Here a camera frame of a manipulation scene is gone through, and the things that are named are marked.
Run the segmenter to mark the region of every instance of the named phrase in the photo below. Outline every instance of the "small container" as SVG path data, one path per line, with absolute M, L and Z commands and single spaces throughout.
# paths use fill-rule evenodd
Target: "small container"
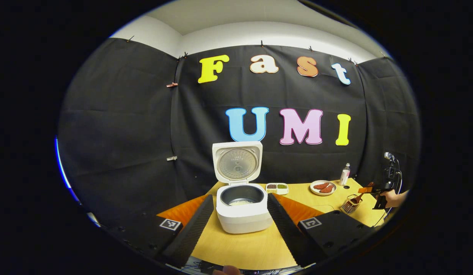
M 341 171 L 340 186 L 347 184 L 348 176 L 350 176 L 350 164 L 347 165 Z
M 285 195 L 289 193 L 289 186 L 285 183 L 267 183 L 265 186 L 267 193 L 276 193 L 277 195 Z
M 358 202 L 358 204 L 356 204 L 355 202 L 352 202 L 352 199 L 354 199 L 354 198 L 357 198 L 357 195 L 355 195 L 355 194 L 349 195 L 347 197 L 347 199 L 345 200 L 345 202 L 343 203 L 343 205 L 341 205 L 341 209 L 346 214 L 352 214 L 355 210 L 357 210 L 358 206 L 362 202 L 362 198 L 361 198 L 360 202 Z

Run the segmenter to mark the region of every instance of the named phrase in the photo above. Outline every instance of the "white bottle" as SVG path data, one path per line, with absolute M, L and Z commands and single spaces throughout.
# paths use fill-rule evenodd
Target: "white bottle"
M 347 184 L 348 176 L 350 176 L 350 164 L 347 163 L 347 165 L 344 167 L 344 169 L 341 172 L 341 178 L 340 178 L 340 185 L 344 186 Z

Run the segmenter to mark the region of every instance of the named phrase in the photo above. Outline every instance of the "metal basket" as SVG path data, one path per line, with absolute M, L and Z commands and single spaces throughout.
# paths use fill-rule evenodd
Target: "metal basket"
M 341 209 L 346 214 L 352 214 L 355 210 L 357 210 L 357 207 L 362 202 L 362 198 L 361 198 L 360 202 L 358 202 L 358 204 L 356 204 L 356 203 L 352 202 L 352 199 L 354 199 L 354 198 L 357 198 L 357 195 L 355 195 L 355 194 L 349 195 L 347 197 L 347 199 L 345 200 L 345 202 L 343 202 L 343 205 L 341 205 Z

